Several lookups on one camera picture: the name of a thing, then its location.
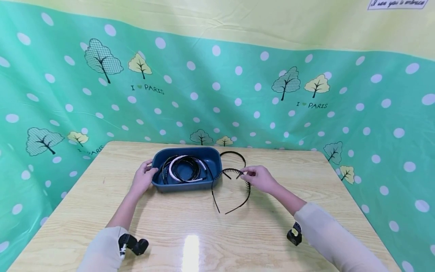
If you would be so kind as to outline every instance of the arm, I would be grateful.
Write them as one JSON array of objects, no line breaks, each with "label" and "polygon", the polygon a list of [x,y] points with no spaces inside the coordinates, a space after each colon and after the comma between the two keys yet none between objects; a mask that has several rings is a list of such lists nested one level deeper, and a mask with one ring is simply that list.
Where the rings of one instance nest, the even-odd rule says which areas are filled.
[{"label": "arm", "polygon": [[341,272],[388,272],[382,262],[327,212],[279,185],[264,166],[241,169],[254,187],[276,198],[301,226],[308,243]]},{"label": "arm", "polygon": [[78,272],[116,272],[122,263],[118,239],[128,233],[136,205],[148,189],[157,168],[151,169],[152,160],[139,167],[133,178],[129,192],[124,197],[106,228],[102,229],[86,249]]}]

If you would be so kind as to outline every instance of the wood grain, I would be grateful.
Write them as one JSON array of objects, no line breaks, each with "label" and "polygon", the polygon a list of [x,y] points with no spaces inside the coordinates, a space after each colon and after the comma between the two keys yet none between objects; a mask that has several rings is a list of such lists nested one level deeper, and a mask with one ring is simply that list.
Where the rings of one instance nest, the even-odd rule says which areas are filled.
[{"label": "wood grain", "polygon": [[[89,242],[121,203],[141,162],[171,147],[180,145],[108,143],[10,271],[75,271]],[[400,271],[322,153],[216,149],[237,151],[248,165],[264,165],[296,195],[330,212],[390,271]],[[243,166],[231,155],[222,157],[222,163]],[[224,179],[218,185],[221,211],[244,201],[244,186],[237,182]],[[254,188],[249,201],[228,215],[218,214],[210,191],[161,194],[152,188],[139,202],[130,228],[150,247],[140,257],[127,254],[121,271],[335,271],[306,241],[295,247],[286,239],[293,223],[275,199]]]}]

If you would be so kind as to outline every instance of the hand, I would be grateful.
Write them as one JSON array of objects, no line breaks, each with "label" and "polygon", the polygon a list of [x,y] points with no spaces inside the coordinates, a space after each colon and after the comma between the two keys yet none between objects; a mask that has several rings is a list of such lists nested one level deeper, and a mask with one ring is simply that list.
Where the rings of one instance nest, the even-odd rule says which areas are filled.
[{"label": "hand", "polygon": [[148,189],[153,179],[153,176],[158,168],[151,168],[149,166],[153,160],[144,161],[139,169],[134,174],[133,183],[131,184],[129,194],[141,197],[144,192]]},{"label": "hand", "polygon": [[240,169],[240,171],[247,172],[245,175],[240,176],[241,179],[251,183],[252,186],[267,194],[270,194],[279,186],[279,183],[263,165],[248,166]]}]

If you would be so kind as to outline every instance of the beige sleeve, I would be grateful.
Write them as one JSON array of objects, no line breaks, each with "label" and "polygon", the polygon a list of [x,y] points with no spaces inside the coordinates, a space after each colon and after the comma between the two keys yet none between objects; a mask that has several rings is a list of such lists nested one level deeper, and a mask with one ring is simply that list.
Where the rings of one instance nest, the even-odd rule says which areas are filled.
[{"label": "beige sleeve", "polygon": [[388,272],[368,248],[316,204],[305,204],[294,218],[308,243],[340,272]]},{"label": "beige sleeve", "polygon": [[128,231],[122,227],[100,230],[86,249],[77,272],[116,272],[121,266],[118,239]]}]

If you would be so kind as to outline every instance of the yellow wall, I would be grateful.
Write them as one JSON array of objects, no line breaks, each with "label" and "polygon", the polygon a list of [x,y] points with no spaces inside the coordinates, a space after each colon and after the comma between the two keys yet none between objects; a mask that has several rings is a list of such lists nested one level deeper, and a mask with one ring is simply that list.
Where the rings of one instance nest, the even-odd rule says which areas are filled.
[{"label": "yellow wall", "polygon": [[385,50],[435,60],[435,0],[367,10],[369,0],[11,0],[155,31],[293,50]]}]

